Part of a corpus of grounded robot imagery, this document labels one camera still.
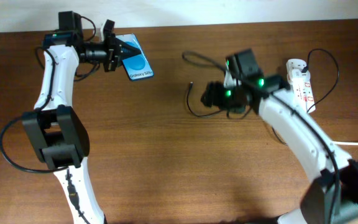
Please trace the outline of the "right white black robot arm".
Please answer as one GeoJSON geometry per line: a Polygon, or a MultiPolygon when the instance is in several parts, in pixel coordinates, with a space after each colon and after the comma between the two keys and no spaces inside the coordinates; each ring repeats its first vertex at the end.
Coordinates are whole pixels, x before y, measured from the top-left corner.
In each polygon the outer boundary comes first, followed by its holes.
{"type": "Polygon", "coordinates": [[[223,82],[211,82],[201,97],[220,110],[252,108],[281,135],[311,182],[300,206],[256,223],[348,223],[358,218],[358,161],[333,143],[293,101],[280,75],[264,77],[251,49],[226,57],[223,82]]]}

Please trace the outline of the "white power strip orange switches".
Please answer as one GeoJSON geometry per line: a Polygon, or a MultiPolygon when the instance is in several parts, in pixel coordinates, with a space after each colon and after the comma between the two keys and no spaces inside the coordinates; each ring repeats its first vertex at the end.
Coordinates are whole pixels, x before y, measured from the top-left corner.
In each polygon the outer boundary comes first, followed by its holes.
{"type": "Polygon", "coordinates": [[[294,92],[294,103],[300,105],[305,112],[312,113],[316,107],[314,105],[314,96],[311,89],[311,82],[294,82],[291,90],[294,92]]]}

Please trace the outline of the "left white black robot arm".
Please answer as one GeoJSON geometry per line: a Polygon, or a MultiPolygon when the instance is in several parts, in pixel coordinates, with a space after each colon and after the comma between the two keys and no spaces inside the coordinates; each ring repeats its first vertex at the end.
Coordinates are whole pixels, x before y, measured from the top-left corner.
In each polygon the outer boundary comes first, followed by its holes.
{"type": "Polygon", "coordinates": [[[62,186],[74,223],[106,223],[91,185],[90,139],[73,109],[73,86],[85,77],[76,73],[79,64],[92,63],[113,72],[141,51],[116,37],[111,20],[102,25],[100,41],[86,40],[82,18],[73,11],[59,12],[58,29],[45,35],[42,88],[22,124],[35,155],[62,186]]]}

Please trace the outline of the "blue screen Galaxy smartphone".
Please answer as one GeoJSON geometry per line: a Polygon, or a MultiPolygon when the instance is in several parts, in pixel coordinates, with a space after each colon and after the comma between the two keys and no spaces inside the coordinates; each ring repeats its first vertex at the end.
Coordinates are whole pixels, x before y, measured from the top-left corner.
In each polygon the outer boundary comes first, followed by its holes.
{"type": "Polygon", "coordinates": [[[128,45],[138,48],[141,52],[139,55],[123,60],[123,66],[129,80],[134,82],[152,78],[154,72],[135,34],[117,35],[116,37],[128,45]]]}

